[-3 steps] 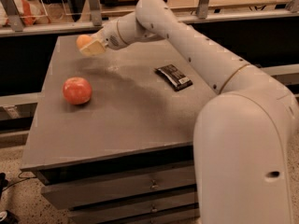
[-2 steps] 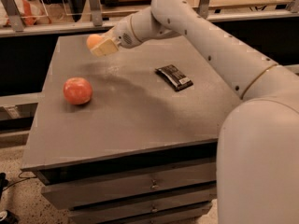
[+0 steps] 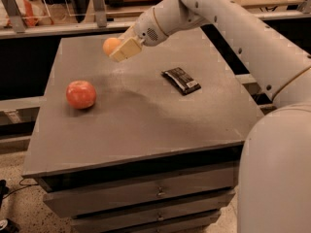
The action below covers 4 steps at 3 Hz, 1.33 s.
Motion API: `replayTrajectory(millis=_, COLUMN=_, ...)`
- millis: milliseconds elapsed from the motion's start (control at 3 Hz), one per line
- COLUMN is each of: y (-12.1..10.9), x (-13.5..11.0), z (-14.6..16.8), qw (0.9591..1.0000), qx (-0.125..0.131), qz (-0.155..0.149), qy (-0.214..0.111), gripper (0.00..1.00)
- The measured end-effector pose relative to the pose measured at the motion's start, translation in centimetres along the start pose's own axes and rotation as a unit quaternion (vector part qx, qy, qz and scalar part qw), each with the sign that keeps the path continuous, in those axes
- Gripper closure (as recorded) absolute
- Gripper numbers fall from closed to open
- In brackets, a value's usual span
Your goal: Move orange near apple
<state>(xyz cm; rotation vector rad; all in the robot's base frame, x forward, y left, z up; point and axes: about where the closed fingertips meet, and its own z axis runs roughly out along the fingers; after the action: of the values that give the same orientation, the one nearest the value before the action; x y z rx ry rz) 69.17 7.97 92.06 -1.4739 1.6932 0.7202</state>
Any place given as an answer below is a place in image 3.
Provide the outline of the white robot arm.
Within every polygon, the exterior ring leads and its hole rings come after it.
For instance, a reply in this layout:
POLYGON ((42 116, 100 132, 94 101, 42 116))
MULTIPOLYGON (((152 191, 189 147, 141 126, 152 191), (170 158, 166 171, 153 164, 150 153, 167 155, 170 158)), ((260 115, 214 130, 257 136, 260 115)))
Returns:
POLYGON ((121 35, 111 58, 204 23, 234 50, 275 111, 260 119, 242 150, 238 233, 311 233, 311 58, 232 0, 163 0, 121 35))

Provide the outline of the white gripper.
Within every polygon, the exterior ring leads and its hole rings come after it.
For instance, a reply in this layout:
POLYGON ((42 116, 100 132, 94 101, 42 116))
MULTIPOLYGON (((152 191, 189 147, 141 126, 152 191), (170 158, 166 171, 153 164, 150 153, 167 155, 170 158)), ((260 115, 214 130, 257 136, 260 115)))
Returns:
POLYGON ((109 57, 114 61, 121 62, 140 53, 142 44, 137 38, 134 38, 136 35, 147 47, 157 46, 168 38, 157 22, 155 7, 151 7, 141 14, 134 26, 131 25, 119 36, 122 42, 109 57))

